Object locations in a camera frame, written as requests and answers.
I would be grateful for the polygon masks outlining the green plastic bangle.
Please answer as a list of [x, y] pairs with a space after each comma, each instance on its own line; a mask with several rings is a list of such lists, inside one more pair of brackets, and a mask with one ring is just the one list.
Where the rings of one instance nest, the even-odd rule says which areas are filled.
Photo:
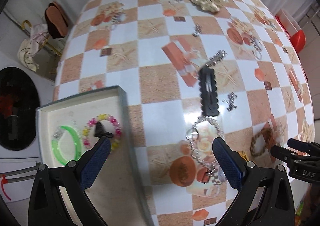
[[82, 144], [77, 131], [71, 126], [58, 126], [52, 136], [51, 149], [63, 166], [69, 161], [78, 161], [82, 155]]

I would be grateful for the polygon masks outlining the small black claw clip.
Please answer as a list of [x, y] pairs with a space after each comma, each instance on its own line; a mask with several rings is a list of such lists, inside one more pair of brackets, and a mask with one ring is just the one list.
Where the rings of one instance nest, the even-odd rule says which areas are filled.
[[94, 136], [99, 139], [103, 137], [112, 139], [114, 137], [112, 133], [106, 131], [105, 127], [100, 121], [95, 125]]

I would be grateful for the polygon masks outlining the white shallow tray box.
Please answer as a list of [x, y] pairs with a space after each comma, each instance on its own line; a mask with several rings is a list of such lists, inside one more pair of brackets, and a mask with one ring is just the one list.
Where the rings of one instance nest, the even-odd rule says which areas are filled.
[[125, 91], [106, 87], [36, 113], [41, 165], [29, 225], [152, 225]]

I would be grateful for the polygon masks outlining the small silver charm earring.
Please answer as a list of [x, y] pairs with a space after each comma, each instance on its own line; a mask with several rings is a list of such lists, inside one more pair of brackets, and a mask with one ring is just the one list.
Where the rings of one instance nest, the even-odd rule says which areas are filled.
[[234, 104], [234, 101], [238, 96], [232, 92], [229, 93], [227, 97], [228, 99], [224, 100], [224, 102], [228, 104], [227, 110], [231, 112], [237, 108], [237, 106]]

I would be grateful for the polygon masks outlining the black scalloped snap hair clip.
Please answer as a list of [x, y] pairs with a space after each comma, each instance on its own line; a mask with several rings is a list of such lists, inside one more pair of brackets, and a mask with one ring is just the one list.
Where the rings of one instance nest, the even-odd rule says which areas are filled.
[[199, 70], [198, 75], [201, 110], [202, 115], [206, 117], [216, 117], [219, 115], [219, 105], [217, 98], [217, 87], [214, 69], [207, 66]]

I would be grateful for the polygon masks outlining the white front-load washing machine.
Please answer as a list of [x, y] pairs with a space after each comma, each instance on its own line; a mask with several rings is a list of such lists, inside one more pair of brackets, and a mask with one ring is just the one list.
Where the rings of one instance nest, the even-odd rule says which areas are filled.
[[34, 167], [40, 160], [36, 137], [36, 109], [41, 105], [40, 80], [1, 54], [1, 175], [9, 181], [13, 200], [30, 196], [32, 172], [12, 171]]

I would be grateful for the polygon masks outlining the red plastic stool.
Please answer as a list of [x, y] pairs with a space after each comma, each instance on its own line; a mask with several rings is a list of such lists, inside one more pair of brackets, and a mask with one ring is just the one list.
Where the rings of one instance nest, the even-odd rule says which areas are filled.
[[303, 50], [303, 48], [306, 44], [306, 36], [305, 36], [305, 33], [303, 32], [303, 30], [302, 29], [299, 30], [292, 37], [289, 37], [288, 35], [287, 35], [287, 37], [289, 38], [291, 45], [295, 49], [296, 54], [299, 54]]

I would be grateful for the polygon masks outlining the white plastic container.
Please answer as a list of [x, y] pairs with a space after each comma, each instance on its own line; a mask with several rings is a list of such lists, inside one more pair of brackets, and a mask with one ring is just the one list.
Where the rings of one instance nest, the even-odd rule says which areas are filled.
[[295, 21], [295, 19], [285, 9], [280, 9], [276, 13], [276, 19], [279, 21], [282, 28], [286, 31], [286, 33], [289, 37], [292, 37], [299, 30], [301, 30], [299, 24]]

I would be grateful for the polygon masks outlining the silver rhinestone hair clip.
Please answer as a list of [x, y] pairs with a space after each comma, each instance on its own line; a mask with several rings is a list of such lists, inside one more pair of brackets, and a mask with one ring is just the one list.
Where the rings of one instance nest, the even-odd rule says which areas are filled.
[[217, 63], [221, 62], [227, 53], [224, 50], [218, 50], [214, 56], [210, 57], [209, 60], [205, 63], [207, 67], [213, 67], [217, 65]]

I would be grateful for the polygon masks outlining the checkered seashell tablecloth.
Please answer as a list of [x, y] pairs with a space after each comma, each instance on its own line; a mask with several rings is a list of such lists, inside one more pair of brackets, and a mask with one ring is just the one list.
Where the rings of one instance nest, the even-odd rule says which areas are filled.
[[[216, 129], [207, 122], [190, 149], [185, 132], [201, 113], [197, 71], [218, 50], [217, 121], [233, 150], [276, 164], [272, 145], [315, 139], [310, 90], [287, 35], [260, 0], [225, 0], [219, 12], [189, 0], [88, 0], [68, 37], [54, 99], [118, 85], [127, 93], [132, 137], [155, 225], [214, 224], [236, 195], [203, 184]], [[195, 25], [202, 28], [193, 36]], [[229, 93], [237, 108], [227, 110]]]

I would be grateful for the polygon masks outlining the cream pink cloths on rack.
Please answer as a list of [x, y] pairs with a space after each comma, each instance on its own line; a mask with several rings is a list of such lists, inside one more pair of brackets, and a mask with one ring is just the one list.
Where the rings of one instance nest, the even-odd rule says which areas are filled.
[[17, 57], [21, 64], [31, 71], [36, 72], [39, 69], [33, 57], [41, 50], [50, 37], [47, 24], [32, 25], [25, 20], [21, 24], [21, 29], [25, 30], [25, 25], [30, 27], [30, 37], [24, 39], [20, 45]]

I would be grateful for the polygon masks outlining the black brown slipper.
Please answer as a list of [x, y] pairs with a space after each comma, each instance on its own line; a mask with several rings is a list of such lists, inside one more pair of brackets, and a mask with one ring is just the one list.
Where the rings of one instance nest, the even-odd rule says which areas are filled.
[[62, 39], [67, 36], [69, 18], [60, 4], [51, 2], [44, 12], [44, 17], [52, 39]]

